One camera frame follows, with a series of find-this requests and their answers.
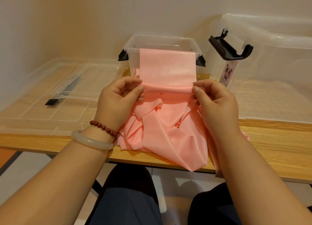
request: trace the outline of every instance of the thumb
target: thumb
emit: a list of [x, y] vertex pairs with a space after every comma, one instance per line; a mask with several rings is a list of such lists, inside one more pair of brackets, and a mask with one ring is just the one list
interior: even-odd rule
[[131, 105], [135, 103], [135, 101], [138, 99], [139, 95], [143, 92], [144, 86], [138, 86], [132, 89], [130, 93], [128, 93], [125, 97], [124, 100], [128, 101]]
[[202, 90], [201, 88], [197, 87], [197, 86], [193, 86], [193, 92], [195, 93], [200, 105], [202, 107], [207, 107], [212, 101], [210, 99], [210, 97], [208, 97], [208, 95], [205, 93], [204, 90]]

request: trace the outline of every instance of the pink fabric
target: pink fabric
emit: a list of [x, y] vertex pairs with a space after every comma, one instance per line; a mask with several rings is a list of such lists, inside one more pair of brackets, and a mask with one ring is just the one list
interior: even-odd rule
[[190, 98], [195, 61], [193, 52], [140, 49], [136, 76], [146, 95], [134, 105], [115, 144], [121, 150], [153, 152], [189, 171], [207, 165], [209, 149], [216, 174], [221, 174], [215, 143]]

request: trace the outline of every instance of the hand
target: hand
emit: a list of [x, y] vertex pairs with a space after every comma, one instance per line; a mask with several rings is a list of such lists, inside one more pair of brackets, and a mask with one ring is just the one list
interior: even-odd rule
[[234, 94], [223, 84], [211, 79], [200, 80], [193, 85], [193, 98], [198, 99], [197, 105], [202, 107], [202, 118], [213, 139], [219, 141], [241, 134]]
[[133, 104], [145, 96], [144, 87], [138, 87], [141, 82], [130, 76], [111, 82], [100, 94], [94, 120], [117, 132], [129, 118]]

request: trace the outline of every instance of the forearm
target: forearm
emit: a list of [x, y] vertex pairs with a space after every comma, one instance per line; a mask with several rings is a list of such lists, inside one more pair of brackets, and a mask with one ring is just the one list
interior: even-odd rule
[[0, 224], [73, 224], [107, 153], [71, 141], [0, 207]]
[[310, 211], [241, 134], [217, 142], [217, 151], [243, 224], [312, 224]]

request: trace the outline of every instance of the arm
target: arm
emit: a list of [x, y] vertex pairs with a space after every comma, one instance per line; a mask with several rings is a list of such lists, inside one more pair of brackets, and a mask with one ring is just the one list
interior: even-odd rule
[[[103, 89], [95, 120], [115, 132], [144, 94], [141, 80], [124, 77]], [[95, 126], [83, 135], [103, 142], [113, 137]], [[49, 164], [0, 206], [0, 224], [74, 224], [108, 151], [72, 140]]]
[[238, 105], [213, 80], [194, 83], [203, 119], [216, 143], [220, 167], [243, 224], [312, 224], [312, 214], [242, 135]]

